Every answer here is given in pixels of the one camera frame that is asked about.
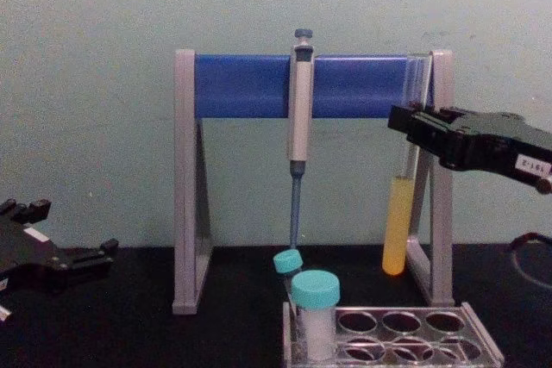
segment teal cap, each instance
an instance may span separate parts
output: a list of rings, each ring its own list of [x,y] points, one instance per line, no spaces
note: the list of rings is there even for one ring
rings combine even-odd
[[[301,253],[297,249],[288,249],[278,253],[273,257],[274,266],[276,266],[276,272],[289,273],[290,271],[296,271],[303,265],[301,259]]]
[[[328,271],[302,271],[292,279],[292,299],[302,308],[335,306],[339,297],[339,279]]]

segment gray stand frame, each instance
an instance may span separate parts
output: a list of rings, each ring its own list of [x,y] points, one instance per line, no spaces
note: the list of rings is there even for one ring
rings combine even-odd
[[[195,53],[174,62],[174,302],[175,315],[195,315],[209,267],[209,204],[201,121],[195,117]]]
[[[433,51],[436,108],[452,106],[453,58]],[[195,52],[178,50],[174,63],[174,302],[175,315],[195,315],[209,267],[209,207],[201,121],[195,118]],[[417,237],[423,194],[430,176],[431,259]],[[430,306],[453,306],[452,173],[420,151],[407,246],[407,264]]]
[[[451,107],[455,97],[453,54],[450,51],[436,50],[432,51],[432,55],[435,108]],[[431,259],[423,251],[417,236],[428,175]],[[423,297],[432,307],[455,304],[452,297],[452,242],[452,171],[441,167],[434,155],[420,150],[406,262]]]

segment black cable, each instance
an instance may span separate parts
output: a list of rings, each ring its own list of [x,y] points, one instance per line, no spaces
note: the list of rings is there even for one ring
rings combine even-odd
[[[521,265],[519,264],[518,252],[517,250],[532,240],[538,240],[545,245],[552,247],[552,238],[545,236],[544,234],[539,234],[535,232],[522,234],[521,236],[514,239],[508,246],[507,252],[510,254],[511,263],[514,266],[514,269],[517,273],[528,282],[535,284],[543,289],[552,290],[552,284],[547,284],[543,281],[538,280],[537,278],[532,277],[527,272],[525,272]]]

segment pipette stand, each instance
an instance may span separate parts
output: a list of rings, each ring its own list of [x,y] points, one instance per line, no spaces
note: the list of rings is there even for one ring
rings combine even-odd
[[[436,109],[453,106],[454,70],[450,51],[433,51],[431,87]],[[418,229],[425,186],[430,184],[431,259],[420,245]],[[454,306],[452,297],[452,171],[420,149],[414,183],[411,227],[406,247],[407,265],[426,302],[433,307]]]
[[[175,315],[194,315],[210,261],[201,119],[286,118],[289,55],[197,55],[178,50],[174,67]],[[450,51],[433,51],[432,100],[453,102]],[[387,118],[400,104],[405,55],[316,57],[313,118]],[[430,178],[430,258],[417,229]],[[407,263],[430,306],[452,306],[452,174],[420,152]]]

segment rack hole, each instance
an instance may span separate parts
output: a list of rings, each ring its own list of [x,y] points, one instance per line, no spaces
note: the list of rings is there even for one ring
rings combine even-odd
[[[425,320],[437,331],[454,333],[464,328],[463,320],[455,314],[438,312],[428,315]]]
[[[371,340],[369,338],[355,338],[348,342],[348,346],[345,348],[345,353],[354,359],[361,359],[359,357],[366,357],[364,352],[369,354],[372,359],[363,359],[370,361],[377,361],[383,357],[386,353],[386,349],[377,340]]]
[[[345,348],[347,355],[354,359],[359,359],[360,361],[375,361],[376,358],[368,352],[366,349],[362,348]]]
[[[427,361],[434,354],[428,342],[414,337],[400,338],[392,344],[395,355],[411,362]]]
[[[365,333],[373,330],[377,322],[370,314],[364,312],[349,312],[339,317],[339,324],[343,329],[348,331]]]
[[[480,348],[473,342],[464,338],[445,338],[441,343],[447,345],[447,348],[451,349],[451,351],[455,353],[456,356],[461,357],[461,359],[472,360],[481,355]]]
[[[388,329],[401,333],[416,332],[422,326],[416,316],[407,312],[392,312],[384,315],[382,321]]]
[[[445,356],[449,357],[450,359],[453,359],[455,361],[460,360],[460,357],[456,355],[454,352],[450,351],[447,348],[441,348],[440,351],[445,354]]]

